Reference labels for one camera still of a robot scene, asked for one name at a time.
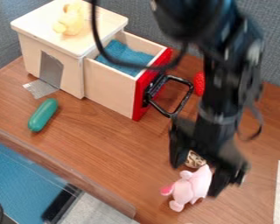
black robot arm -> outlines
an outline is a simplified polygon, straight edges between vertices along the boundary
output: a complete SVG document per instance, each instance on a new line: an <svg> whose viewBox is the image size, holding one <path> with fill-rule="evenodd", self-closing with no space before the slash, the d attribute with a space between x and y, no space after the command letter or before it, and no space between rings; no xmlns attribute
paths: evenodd
<svg viewBox="0 0 280 224"><path fill-rule="evenodd" d="M249 163L237 150L234 135L248 107L262 92L260 65L263 35L241 14L232 0L151 1L161 30L177 41L189 41L204 54L206 88L196 123L172 119L171 165L179 167L189 150L216 167L209 195L217 196L228 184L240 184ZM260 129L250 139L260 134Z"/></svg>

teddy bear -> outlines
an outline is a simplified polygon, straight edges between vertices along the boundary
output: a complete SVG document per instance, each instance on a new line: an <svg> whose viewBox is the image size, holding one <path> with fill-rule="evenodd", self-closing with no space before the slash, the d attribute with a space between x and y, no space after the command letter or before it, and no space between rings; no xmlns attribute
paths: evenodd
<svg viewBox="0 0 280 224"><path fill-rule="evenodd" d="M77 35L85 24L84 12L82 0L75 0L72 3L65 4L63 14L58 22L53 24L52 28L57 33L70 36Z"/></svg>

brown tabletop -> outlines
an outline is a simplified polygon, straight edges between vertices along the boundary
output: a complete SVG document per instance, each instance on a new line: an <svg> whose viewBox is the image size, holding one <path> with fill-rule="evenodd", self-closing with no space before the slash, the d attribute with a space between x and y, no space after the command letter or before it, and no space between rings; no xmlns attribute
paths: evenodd
<svg viewBox="0 0 280 224"><path fill-rule="evenodd" d="M188 56L174 74L190 77L201 68L199 59ZM49 95L59 102L58 114L43 131L33 134L27 121L46 98L35 100L22 87L32 80L22 58L0 70L0 141L13 150L129 216L134 207L135 219L143 224L273 223L280 160L280 87L265 85L259 103L265 120L262 135L250 143L237 140L253 165L245 184L229 187L216 200L206 199L174 213L168 199L159 194L161 186L177 180L185 169L174 171L168 161L170 120L152 108L140 122L133 122L95 102L59 91ZM173 109L185 91L172 84L158 101ZM197 102L194 96L182 116L194 119ZM254 129L256 121L246 113L241 130L251 133Z"/></svg>

black drawer handle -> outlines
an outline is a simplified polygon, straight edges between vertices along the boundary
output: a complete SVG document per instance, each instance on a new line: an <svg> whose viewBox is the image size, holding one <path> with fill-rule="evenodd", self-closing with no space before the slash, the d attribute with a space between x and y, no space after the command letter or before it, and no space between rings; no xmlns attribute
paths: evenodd
<svg viewBox="0 0 280 224"><path fill-rule="evenodd" d="M161 89L161 87L164 84L166 84L168 81L176 81L176 82L182 83L184 85L187 85L189 87L188 92L185 94L183 100L176 107L176 109L174 110L173 113L169 113L168 111L164 110L153 100L154 96L158 93L158 91ZM190 81L173 76L173 75L159 74L154 79L154 81L146 88L145 93L144 93L145 96L144 96L143 105L145 107L147 107L149 104L151 104L163 116L172 118L172 117L176 116L184 108L184 106L190 99L190 96L192 93L193 93L193 84Z"/></svg>

pink plush pig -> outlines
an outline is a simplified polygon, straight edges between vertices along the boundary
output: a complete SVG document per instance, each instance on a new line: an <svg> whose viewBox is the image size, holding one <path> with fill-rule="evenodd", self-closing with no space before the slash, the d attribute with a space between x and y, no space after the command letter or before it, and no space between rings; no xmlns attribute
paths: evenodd
<svg viewBox="0 0 280 224"><path fill-rule="evenodd" d="M178 213L184 209L186 203L190 202L193 205L198 199L207 196L213 174L205 164L196 172L182 171L179 175L181 179L161 189L164 196L172 194L174 200L169 202L169 206Z"/></svg>

